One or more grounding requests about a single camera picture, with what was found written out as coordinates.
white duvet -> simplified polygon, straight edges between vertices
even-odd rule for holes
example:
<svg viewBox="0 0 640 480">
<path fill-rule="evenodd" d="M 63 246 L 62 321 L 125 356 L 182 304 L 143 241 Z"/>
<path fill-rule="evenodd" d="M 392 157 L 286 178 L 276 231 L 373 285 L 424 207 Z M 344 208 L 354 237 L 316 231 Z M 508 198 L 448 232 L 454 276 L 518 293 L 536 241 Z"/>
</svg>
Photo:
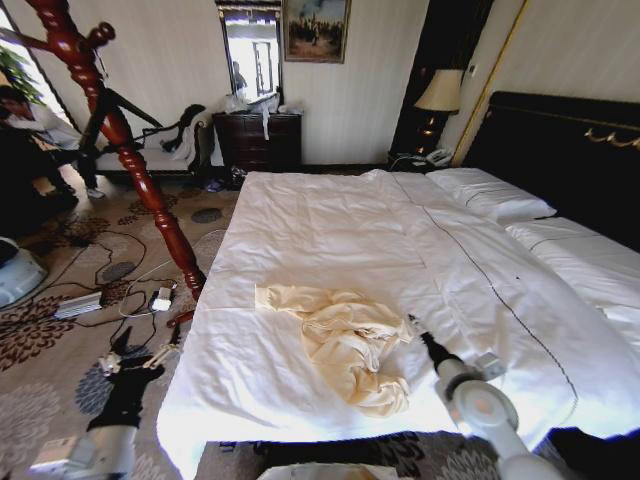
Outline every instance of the white duvet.
<svg viewBox="0 0 640 480">
<path fill-rule="evenodd" d="M 557 275 L 424 176 L 251 173 L 198 302 L 158 416 L 184 478 L 207 441 L 304 441 L 456 428 L 425 347 L 381 371 L 407 379 L 407 411 L 364 416 L 305 356 L 300 323 L 256 311 L 256 284 L 354 288 L 413 314 L 463 359 L 493 351 L 496 381 L 534 446 L 554 426 L 608 436 L 640 425 L 640 358 Z"/>
</svg>

black headboard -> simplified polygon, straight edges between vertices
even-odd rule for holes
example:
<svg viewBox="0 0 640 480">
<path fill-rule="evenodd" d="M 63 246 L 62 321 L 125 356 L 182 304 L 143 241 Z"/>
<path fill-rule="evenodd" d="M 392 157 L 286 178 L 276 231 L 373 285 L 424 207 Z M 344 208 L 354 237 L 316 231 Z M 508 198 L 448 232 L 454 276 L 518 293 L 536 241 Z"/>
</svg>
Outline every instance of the black headboard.
<svg viewBox="0 0 640 480">
<path fill-rule="evenodd" d="M 640 252 L 640 140 L 629 144 L 636 139 L 640 104 L 496 92 L 463 166 Z"/>
</svg>

lampshade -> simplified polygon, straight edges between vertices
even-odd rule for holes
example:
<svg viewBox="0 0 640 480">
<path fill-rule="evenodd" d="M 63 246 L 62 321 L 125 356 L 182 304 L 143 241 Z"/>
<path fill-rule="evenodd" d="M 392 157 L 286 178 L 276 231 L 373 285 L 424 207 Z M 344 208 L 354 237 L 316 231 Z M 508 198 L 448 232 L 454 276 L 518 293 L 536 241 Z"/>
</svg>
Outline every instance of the lampshade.
<svg viewBox="0 0 640 480">
<path fill-rule="evenodd" d="M 463 70 L 436 70 L 433 80 L 415 106 L 422 110 L 456 112 L 460 109 Z"/>
</svg>

table lamp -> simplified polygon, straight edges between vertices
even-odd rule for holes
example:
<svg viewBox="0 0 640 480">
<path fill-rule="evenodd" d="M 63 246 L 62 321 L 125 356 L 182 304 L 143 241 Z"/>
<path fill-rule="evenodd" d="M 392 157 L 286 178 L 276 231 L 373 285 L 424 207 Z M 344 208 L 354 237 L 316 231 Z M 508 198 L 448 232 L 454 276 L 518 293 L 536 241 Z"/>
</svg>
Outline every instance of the table lamp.
<svg viewBox="0 0 640 480">
<path fill-rule="evenodd" d="M 432 112 L 427 123 L 418 130 L 421 143 L 427 145 L 419 145 L 417 153 L 428 153 L 427 149 L 435 148 L 448 115 L 460 109 L 460 84 L 463 73 L 463 70 L 436 70 L 431 83 L 415 103 L 416 108 Z"/>
</svg>

shoe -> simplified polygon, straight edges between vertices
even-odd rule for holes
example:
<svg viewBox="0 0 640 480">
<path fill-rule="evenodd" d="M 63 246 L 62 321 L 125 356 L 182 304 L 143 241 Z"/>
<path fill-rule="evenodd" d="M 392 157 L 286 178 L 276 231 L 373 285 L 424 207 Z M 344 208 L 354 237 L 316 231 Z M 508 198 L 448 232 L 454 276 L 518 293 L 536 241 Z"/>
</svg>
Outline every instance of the shoe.
<svg viewBox="0 0 640 480">
<path fill-rule="evenodd" d="M 87 188 L 87 196 L 91 198 L 104 198 L 106 195 L 95 188 Z"/>
</svg>

